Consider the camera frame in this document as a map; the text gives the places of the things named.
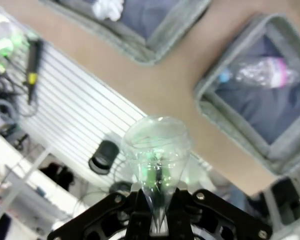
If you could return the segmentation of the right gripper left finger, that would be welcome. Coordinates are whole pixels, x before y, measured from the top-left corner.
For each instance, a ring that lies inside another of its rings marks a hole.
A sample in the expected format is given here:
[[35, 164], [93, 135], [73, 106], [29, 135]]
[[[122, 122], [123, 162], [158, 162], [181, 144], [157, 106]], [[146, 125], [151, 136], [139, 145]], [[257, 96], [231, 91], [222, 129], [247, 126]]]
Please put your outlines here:
[[149, 192], [156, 175], [146, 174], [140, 188], [128, 196], [114, 192], [48, 235], [49, 240], [109, 240], [126, 230], [123, 240], [154, 240]]

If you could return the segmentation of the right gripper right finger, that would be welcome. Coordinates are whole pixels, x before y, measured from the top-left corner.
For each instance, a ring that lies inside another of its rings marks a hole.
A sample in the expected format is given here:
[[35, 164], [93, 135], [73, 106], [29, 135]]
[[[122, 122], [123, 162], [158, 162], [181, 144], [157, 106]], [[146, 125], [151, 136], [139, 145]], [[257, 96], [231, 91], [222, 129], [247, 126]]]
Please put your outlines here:
[[159, 240], [204, 239], [192, 227], [205, 230], [215, 240], [268, 240], [272, 228], [238, 207], [206, 189], [194, 194], [166, 182], [163, 173], [157, 174], [157, 198], [168, 201], [163, 211], [167, 232], [158, 233]]

